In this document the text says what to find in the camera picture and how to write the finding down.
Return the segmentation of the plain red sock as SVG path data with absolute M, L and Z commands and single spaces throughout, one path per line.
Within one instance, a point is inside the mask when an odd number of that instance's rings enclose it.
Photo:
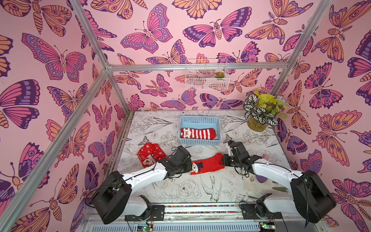
M 191 175 L 199 175 L 209 172 L 216 172 L 221 169 L 224 169 L 225 166 L 222 165 L 222 158 L 223 155 L 221 153 L 217 153 L 213 157 L 202 159 L 202 160 L 196 160 L 192 162 L 191 165 Z

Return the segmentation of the red patterned christmas sock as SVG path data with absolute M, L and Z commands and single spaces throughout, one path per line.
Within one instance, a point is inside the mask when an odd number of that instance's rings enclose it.
M 166 154 L 158 144 L 148 142 L 139 150 L 137 157 L 141 165 L 146 168 L 165 158 Z

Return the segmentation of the red white striped sock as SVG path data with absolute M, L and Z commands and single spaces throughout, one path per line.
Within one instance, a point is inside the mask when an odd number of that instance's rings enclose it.
M 201 140 L 214 140 L 217 138 L 215 129 L 194 129 L 182 128 L 180 131 L 180 138 L 184 139 L 201 139 Z

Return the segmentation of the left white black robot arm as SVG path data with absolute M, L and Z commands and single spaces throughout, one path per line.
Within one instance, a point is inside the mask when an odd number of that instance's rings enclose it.
M 147 220 L 152 217 L 153 204 L 136 192 L 154 182 L 178 178 L 191 169 L 191 154 L 183 146 L 179 146 L 171 155 L 140 171 L 110 173 L 92 195 L 92 205 L 103 224 L 110 224 L 121 216 Z

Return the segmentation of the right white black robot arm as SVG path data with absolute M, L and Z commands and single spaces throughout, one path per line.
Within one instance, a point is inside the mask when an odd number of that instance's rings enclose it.
M 321 178 L 314 171 L 295 171 L 271 163 L 260 156 L 249 155 L 242 142 L 230 140 L 222 165 L 270 179 L 288 191 L 287 196 L 266 193 L 256 200 L 255 213 L 267 218 L 273 213 L 301 215 L 306 222 L 318 223 L 337 206 Z

